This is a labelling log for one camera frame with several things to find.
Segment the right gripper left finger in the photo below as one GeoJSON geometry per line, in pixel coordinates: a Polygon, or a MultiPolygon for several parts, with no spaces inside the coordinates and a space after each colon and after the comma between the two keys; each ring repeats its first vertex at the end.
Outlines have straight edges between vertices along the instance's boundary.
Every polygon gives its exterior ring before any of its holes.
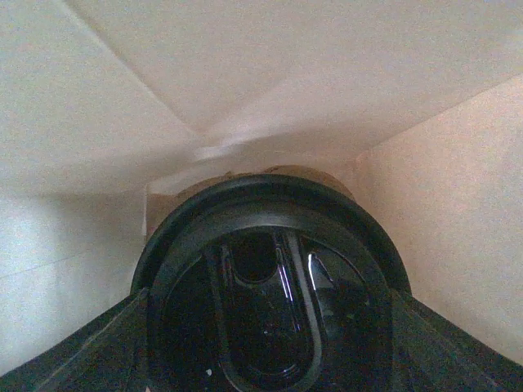
{"type": "Polygon", "coordinates": [[[1,377],[2,391],[145,391],[146,288],[1,377]]]}

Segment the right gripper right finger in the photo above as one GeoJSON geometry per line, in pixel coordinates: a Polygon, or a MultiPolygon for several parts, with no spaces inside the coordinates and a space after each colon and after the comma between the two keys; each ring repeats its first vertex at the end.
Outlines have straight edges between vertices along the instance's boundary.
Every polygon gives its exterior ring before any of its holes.
{"type": "Polygon", "coordinates": [[[393,391],[521,391],[522,366],[404,292],[392,294],[393,391]]]}

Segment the orange paper bag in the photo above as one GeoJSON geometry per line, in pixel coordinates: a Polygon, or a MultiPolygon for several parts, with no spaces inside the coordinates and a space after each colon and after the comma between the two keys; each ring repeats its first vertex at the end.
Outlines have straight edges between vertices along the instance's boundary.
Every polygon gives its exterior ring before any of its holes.
{"type": "Polygon", "coordinates": [[[296,165],[522,360],[519,1],[4,1],[1,370],[127,296],[170,199],[296,165]]]}

